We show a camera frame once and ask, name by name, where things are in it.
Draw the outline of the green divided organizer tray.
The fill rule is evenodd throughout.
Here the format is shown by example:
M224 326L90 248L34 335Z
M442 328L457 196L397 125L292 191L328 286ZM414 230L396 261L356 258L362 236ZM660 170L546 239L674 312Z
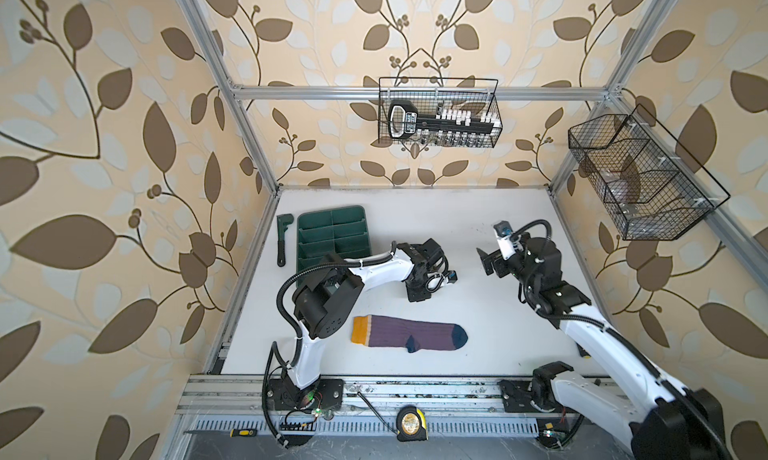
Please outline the green divided organizer tray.
M296 270L336 254L343 259L372 255L365 209L354 205L301 214L297 220Z

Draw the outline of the purple striped sock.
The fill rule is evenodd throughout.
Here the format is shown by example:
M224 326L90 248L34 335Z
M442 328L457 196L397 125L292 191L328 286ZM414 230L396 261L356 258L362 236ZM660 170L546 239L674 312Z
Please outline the purple striped sock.
M458 324L368 315L353 319L350 340L371 348L404 348L408 353L456 351L466 345L468 334Z

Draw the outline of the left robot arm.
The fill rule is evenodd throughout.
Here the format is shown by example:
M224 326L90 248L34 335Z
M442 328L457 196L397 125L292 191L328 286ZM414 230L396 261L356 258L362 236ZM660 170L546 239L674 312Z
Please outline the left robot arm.
M328 254L320 264L292 275L279 288L276 307L295 333L294 353L285 360L276 344L270 347L285 390L300 401L318 388L326 341L344 326L364 293L402 283L407 300L419 303L457 281L457 273L432 239L423 244L393 243L389 252L362 259Z

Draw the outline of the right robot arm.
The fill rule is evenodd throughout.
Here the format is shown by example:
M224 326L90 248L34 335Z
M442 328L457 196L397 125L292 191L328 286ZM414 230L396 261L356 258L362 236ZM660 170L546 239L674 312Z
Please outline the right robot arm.
M512 276L518 299L570 337L621 389L610 394L563 362L535 371L541 410L570 408L611 434L637 459L728 459L723 409L707 390L666 373L614 329L592 301L562 278L562 255L548 221L493 227L498 250L478 254L487 275Z

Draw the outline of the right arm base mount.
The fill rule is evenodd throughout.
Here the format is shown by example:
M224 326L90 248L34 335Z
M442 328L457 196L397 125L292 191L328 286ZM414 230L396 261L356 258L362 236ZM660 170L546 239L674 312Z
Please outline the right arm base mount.
M557 402L541 380L501 380L498 387L505 413L535 417L536 441L545 449L569 446L584 423L585 417Z

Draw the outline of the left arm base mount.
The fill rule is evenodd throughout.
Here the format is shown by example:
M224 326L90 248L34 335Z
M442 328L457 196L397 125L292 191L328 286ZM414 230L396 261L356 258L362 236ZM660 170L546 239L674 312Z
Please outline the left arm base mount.
M262 415L268 431L285 448L298 447L314 434L317 420L340 409L345 383L320 378L306 389L288 377L266 379L262 384Z

